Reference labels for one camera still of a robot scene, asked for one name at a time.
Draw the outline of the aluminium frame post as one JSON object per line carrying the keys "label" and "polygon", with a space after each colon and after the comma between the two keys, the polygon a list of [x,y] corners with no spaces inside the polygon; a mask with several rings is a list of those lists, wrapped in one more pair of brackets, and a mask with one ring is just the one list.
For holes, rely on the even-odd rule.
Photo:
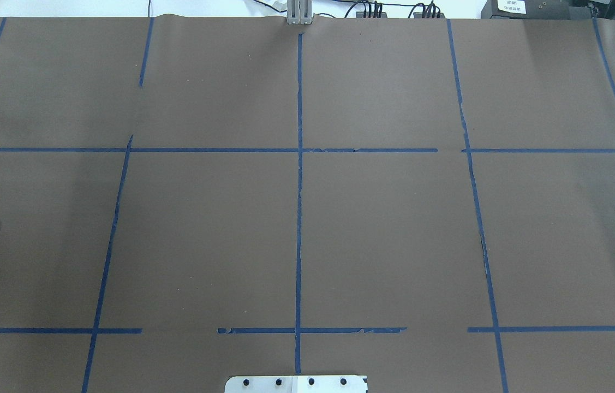
{"label": "aluminium frame post", "polygon": [[288,25],[311,25],[313,20],[312,0],[286,1],[286,21]]}

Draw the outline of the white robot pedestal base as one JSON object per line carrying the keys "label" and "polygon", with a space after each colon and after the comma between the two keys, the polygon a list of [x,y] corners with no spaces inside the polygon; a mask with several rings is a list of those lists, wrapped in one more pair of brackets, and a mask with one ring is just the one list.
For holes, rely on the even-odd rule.
{"label": "white robot pedestal base", "polygon": [[358,375],[287,375],[233,376],[225,392],[367,392],[367,376]]}

